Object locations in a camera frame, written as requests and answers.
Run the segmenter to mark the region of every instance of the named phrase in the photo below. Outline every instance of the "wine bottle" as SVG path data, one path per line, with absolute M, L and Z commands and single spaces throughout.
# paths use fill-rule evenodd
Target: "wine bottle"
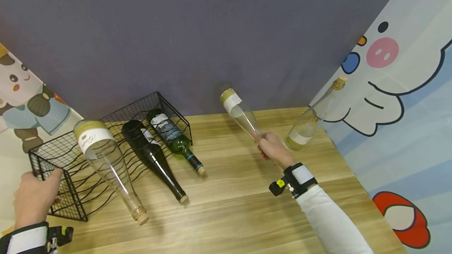
M 81 120 L 74 126 L 74 136 L 91 167 L 122 198 L 132 218 L 145 224 L 149 220 L 146 209 L 133 189 L 121 149 L 105 124 Z
M 345 76 L 339 76 L 327 92 L 301 115 L 286 137 L 287 147 L 298 151 L 310 141 L 318 127 L 319 121 L 325 118 L 337 91 L 342 90 L 346 82 L 347 78 Z
M 192 167 L 200 174 L 206 172 L 202 163 L 190 150 L 190 141 L 160 108 L 152 109 L 146 114 L 146 120 L 158 132 L 172 153 L 182 154 Z
M 173 176 L 160 144 L 154 136 L 138 120 L 125 123 L 121 132 L 140 161 L 160 177 L 180 203 L 184 203 L 187 195 Z
M 251 111 L 248 105 L 240 99 L 229 83 L 223 83 L 219 87 L 224 89 L 221 93 L 220 101 L 223 103 L 229 116 L 233 118 L 235 122 L 254 139 L 254 141 L 259 142 L 262 138 L 262 132 L 258 127 L 253 111 Z

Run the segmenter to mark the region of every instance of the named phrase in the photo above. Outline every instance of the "cartoon poster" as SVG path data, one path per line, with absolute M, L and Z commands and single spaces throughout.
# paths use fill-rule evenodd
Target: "cartoon poster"
M 0 133 L 8 129 L 22 150 L 43 143 L 38 127 L 54 135 L 68 120 L 71 108 L 0 44 Z
M 347 76 L 324 129 L 410 253 L 450 249 L 451 19 L 452 0 L 390 0 L 313 100 Z
M 451 18 L 450 0 L 391 0 L 315 97 L 337 76 L 347 76 L 325 121 L 344 122 L 365 136 L 400 121 L 401 96 L 424 87 L 443 66 Z

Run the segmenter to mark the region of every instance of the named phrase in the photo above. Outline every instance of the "bottle label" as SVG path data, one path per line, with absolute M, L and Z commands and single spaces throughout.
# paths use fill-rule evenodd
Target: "bottle label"
M 310 138 L 306 138 L 302 135 L 299 135 L 297 133 L 297 131 L 292 129 L 289 133 L 289 138 L 291 138 L 291 140 L 295 141 L 297 144 L 304 145 L 304 144 L 308 143 L 308 141 L 310 141 L 312 136 Z
M 113 139 L 114 137 L 111 134 L 111 132 L 108 129 L 104 128 L 95 128 L 95 129 L 88 129 L 81 133 L 81 135 L 78 137 L 78 146 L 80 146 L 80 149 L 82 150 L 83 154 L 85 154 L 86 150 L 92 145 L 95 144 L 98 141 L 104 140 L 104 139 Z
M 153 143 L 153 144 L 157 144 L 158 146 L 160 146 L 160 143 L 158 143 L 158 142 L 155 140 L 155 138 L 154 138 L 154 136 L 151 134 L 151 132 L 149 132 L 147 129 L 140 129 L 140 130 L 141 130 L 141 132 L 143 133 L 144 137 L 146 138 L 146 140 L 147 140 L 148 142 Z
M 178 136 L 182 135 L 182 132 L 178 127 L 171 121 L 167 115 L 159 114 L 152 118 L 152 126 L 155 130 L 162 136 L 165 142 L 170 142 Z
M 231 114 L 231 110 L 232 108 L 234 108 L 234 106 L 238 105 L 240 102 L 242 102 L 242 100 L 240 99 L 240 97 L 236 94 L 233 93 L 231 94 L 231 96 L 229 96 L 224 102 L 223 102 L 223 106 L 225 107 L 226 111 L 228 112 L 228 114 Z

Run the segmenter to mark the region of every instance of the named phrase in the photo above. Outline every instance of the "blue circle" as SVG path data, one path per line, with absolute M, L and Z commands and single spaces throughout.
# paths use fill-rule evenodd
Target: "blue circle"
M 347 58 L 345 59 L 344 62 L 342 62 L 342 70 L 350 75 L 351 73 L 353 73 L 356 68 L 358 68 L 359 66 L 359 61 L 360 61 L 360 57 L 359 54 L 356 52 L 351 52 Z

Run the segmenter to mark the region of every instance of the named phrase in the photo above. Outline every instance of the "bottle lying on side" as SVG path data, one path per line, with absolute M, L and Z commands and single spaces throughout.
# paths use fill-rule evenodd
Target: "bottle lying on side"
M 74 126 L 74 136 L 91 167 L 122 198 L 132 218 L 145 224 L 149 220 L 146 209 L 133 189 L 121 149 L 105 124 L 81 120 Z
M 190 141 L 188 138 L 180 131 L 173 121 L 164 114 L 162 109 L 155 108 L 149 111 L 148 114 L 146 114 L 146 120 L 148 120 L 155 131 L 161 135 L 172 153 L 183 155 L 198 174 L 203 175 L 206 173 L 202 163 L 197 159 L 193 152 L 191 152 Z
M 187 195 L 174 177 L 162 148 L 154 136 L 138 120 L 125 123 L 121 132 L 140 161 L 168 186 L 180 203 L 184 203 Z

